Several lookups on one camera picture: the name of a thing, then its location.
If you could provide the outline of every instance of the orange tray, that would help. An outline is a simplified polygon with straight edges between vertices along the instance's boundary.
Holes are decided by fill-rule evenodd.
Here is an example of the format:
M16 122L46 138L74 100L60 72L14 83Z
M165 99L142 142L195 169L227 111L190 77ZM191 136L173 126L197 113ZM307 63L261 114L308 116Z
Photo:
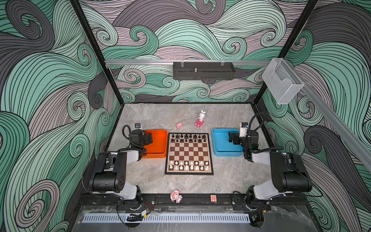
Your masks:
M145 145L147 155L143 159L150 158L165 158L167 148L167 131L166 130L145 130L147 133L152 133L152 141L150 145Z

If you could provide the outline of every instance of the wave-patterned wallpaper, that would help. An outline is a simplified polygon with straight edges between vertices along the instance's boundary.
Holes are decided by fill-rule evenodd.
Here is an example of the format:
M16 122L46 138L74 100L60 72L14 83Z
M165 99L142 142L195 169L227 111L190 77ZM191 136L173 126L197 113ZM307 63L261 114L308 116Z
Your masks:
M66 231L120 105L69 0L3 0L0 30L1 230Z
M306 0L80 0L106 59L278 56ZM171 66L110 67L125 102L252 102L262 67L232 81L174 81Z
M370 1L317 5L287 59L371 150L370 9ZM323 230L369 232L371 174L310 99L299 92L277 105L266 91L258 108L274 143L299 153L320 187L324 196L308 199Z

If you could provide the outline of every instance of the chessboard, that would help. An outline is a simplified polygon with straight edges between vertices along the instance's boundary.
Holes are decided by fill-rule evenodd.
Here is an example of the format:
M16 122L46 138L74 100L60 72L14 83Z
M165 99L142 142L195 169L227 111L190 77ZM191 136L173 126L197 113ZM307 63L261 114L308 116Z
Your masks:
M165 174L213 175L208 133L169 133Z

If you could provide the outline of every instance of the black cable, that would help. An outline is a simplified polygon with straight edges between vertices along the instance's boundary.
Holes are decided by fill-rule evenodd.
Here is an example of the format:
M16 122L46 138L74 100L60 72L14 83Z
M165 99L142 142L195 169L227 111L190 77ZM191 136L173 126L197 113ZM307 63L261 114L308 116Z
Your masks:
M261 152L264 152L264 151L270 151L270 150L282 150L283 147L279 146L279 147L268 147L266 149L263 149L263 150L258 150L258 151L254 151L252 148L251 148L251 124L253 123L253 120L254 118L256 118L256 116L258 115L264 115L262 112L259 112L259 113L256 113L250 120L250 123L249 123L249 127L247 129L247 146L248 146L248 149L251 151L251 153L254 153L254 154L257 154L257 153L261 153Z

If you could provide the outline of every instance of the pink base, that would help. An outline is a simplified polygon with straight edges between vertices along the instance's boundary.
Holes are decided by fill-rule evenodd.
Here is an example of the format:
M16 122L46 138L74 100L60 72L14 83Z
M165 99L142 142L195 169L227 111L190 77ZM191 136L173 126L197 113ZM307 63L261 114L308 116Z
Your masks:
M204 124L204 122L205 122L205 121L202 121L202 122L201 122L200 120L197 120L197 121L194 123L194 125L197 126L197 127L201 127L202 124Z

